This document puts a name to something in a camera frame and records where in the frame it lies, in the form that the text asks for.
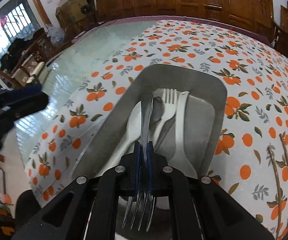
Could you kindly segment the white plastic fork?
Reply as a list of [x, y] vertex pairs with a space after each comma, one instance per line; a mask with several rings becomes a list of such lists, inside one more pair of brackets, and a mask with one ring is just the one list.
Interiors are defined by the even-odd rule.
[[165, 125], [165, 123], [170, 120], [177, 111], [177, 100], [178, 94], [176, 89], [163, 89], [162, 91], [162, 103], [164, 107], [164, 111], [162, 113], [161, 119], [158, 122], [156, 129], [153, 135], [153, 144], [156, 147], [158, 143], [158, 139], [161, 135], [161, 131]]

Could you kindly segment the metal fork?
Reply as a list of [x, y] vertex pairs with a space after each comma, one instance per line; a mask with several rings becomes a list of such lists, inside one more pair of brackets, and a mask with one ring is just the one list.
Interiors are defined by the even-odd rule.
[[148, 176], [148, 165], [147, 165], [147, 143], [149, 137], [149, 124], [153, 109], [153, 93], [145, 92], [141, 94], [140, 103], [141, 103], [141, 134], [139, 137], [139, 143], [142, 146], [142, 153], [141, 153], [141, 166], [139, 168], [139, 188], [138, 193], [136, 196], [130, 196], [128, 198], [126, 211], [124, 213], [123, 223], [122, 226], [125, 227], [127, 219], [130, 215], [130, 210], [132, 207], [133, 202], [135, 202], [135, 210], [132, 215], [130, 228], [133, 227], [135, 222], [135, 218], [137, 215], [138, 208], [143, 202], [143, 208], [140, 215], [139, 223], [137, 229], [139, 230], [142, 225], [143, 217], [145, 215], [145, 211], [147, 209], [147, 203], [149, 197], [152, 197], [151, 193], [149, 192], [149, 176]]

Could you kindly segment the white plastic spoon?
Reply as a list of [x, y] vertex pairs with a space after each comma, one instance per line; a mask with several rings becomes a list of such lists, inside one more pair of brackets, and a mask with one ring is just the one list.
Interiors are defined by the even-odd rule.
[[183, 172], [185, 176], [197, 179], [197, 172], [185, 154], [185, 111], [188, 96], [188, 91], [179, 94], [175, 117], [175, 154], [169, 161], [169, 165]]

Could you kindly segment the cluttered wooden chair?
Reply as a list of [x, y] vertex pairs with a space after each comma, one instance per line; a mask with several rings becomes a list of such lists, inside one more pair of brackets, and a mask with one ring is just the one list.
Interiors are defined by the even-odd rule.
[[47, 62], [54, 54], [55, 47], [43, 28], [29, 39], [16, 37], [0, 59], [0, 78], [8, 87], [23, 87], [37, 65]]

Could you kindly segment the white ceramic soup spoon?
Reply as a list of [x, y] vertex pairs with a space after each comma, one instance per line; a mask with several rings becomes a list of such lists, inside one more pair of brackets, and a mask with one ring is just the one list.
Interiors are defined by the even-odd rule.
[[102, 176], [106, 170], [119, 164], [120, 159], [127, 153], [131, 144], [141, 134], [141, 103], [138, 102], [132, 109], [126, 124], [125, 135], [104, 167], [98, 172], [97, 177]]

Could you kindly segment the small metal spoon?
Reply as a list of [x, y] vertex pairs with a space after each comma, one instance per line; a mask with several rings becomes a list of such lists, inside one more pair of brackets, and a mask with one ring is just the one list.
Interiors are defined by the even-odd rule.
[[150, 125], [154, 125], [161, 120], [164, 113], [164, 103], [160, 96], [153, 99], [153, 109], [150, 119]]

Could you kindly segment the clear plastic bag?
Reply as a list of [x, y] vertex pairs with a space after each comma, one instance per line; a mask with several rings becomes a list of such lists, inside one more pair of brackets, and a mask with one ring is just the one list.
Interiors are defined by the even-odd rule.
[[53, 46], [58, 47], [64, 43], [66, 39], [66, 34], [65, 34], [64, 29], [55, 27], [51, 24], [47, 24], [46, 27], [47, 27], [47, 31], [46, 31], [47, 37], [52, 42]]

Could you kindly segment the window with grille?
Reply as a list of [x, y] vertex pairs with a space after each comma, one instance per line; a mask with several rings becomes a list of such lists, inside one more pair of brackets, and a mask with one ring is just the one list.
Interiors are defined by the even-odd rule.
[[[32, 0], [0, 1], [0, 59], [16, 38], [25, 40], [44, 27]], [[0, 78], [0, 87], [6, 83]]]

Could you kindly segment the grey rectangular tray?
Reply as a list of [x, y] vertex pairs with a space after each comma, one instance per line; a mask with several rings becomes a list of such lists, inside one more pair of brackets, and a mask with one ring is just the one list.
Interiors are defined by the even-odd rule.
[[[185, 111], [185, 154], [197, 172], [197, 179], [169, 165], [175, 154], [175, 124], [156, 154], [166, 158], [163, 172], [168, 177], [168, 196], [149, 197], [141, 228], [141, 202], [133, 227], [133, 202], [125, 227], [122, 226], [128, 198], [122, 192], [125, 168], [118, 164], [102, 176], [104, 167], [125, 135], [127, 115], [145, 92], [162, 88], [188, 91]], [[126, 232], [130, 239], [228, 239], [232, 227], [224, 209], [229, 196], [206, 172], [214, 155], [222, 129], [227, 91], [218, 78], [196, 70], [158, 64], [144, 69], [120, 98], [78, 162], [75, 176], [90, 176], [90, 220], [85, 239], [114, 239]]]

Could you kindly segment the cardboard boxes stack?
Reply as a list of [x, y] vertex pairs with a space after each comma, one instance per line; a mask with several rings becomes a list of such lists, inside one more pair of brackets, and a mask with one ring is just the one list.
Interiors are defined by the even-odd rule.
[[73, 39], [98, 24], [94, 0], [59, 0], [55, 16], [60, 28]]

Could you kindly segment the orange print tablecloth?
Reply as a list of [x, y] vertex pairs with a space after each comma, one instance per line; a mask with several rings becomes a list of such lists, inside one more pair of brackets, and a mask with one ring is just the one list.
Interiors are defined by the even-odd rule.
[[67, 184], [82, 149], [117, 116], [130, 86], [145, 74], [154, 87], [213, 96], [224, 111], [206, 171], [276, 239], [288, 238], [288, 59], [225, 28], [161, 20], [134, 38], [73, 93], [26, 171], [41, 204]]

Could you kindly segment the carved wooden bench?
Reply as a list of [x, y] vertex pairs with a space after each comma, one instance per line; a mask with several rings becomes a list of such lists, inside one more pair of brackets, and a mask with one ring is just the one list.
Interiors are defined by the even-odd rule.
[[266, 37], [288, 57], [288, 6], [274, 21], [274, 0], [96, 0], [101, 21], [135, 16], [187, 16], [225, 23]]

